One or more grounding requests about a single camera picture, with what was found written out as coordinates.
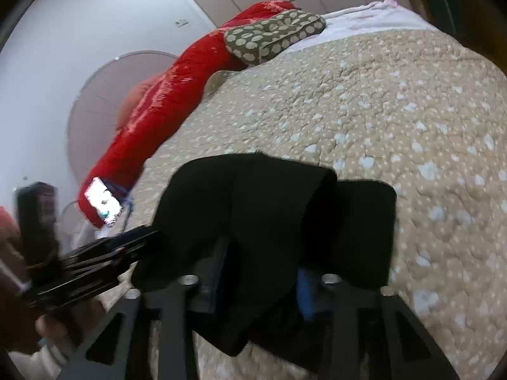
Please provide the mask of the left forearm white sleeve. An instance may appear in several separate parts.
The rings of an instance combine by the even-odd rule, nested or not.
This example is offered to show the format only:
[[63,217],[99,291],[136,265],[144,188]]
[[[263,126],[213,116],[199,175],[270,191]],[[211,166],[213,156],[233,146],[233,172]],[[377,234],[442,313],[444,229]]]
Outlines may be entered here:
[[9,352],[8,355],[19,373],[30,380],[55,380],[68,362],[68,358],[50,344],[31,355],[21,352]]

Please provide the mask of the left hand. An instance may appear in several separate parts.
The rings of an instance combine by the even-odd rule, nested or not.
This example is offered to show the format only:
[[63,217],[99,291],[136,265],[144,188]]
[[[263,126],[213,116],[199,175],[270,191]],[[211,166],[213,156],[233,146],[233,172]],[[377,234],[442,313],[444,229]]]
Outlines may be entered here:
[[35,328],[41,337],[55,346],[65,358],[69,358],[105,314],[106,309],[100,299],[89,299],[39,317]]

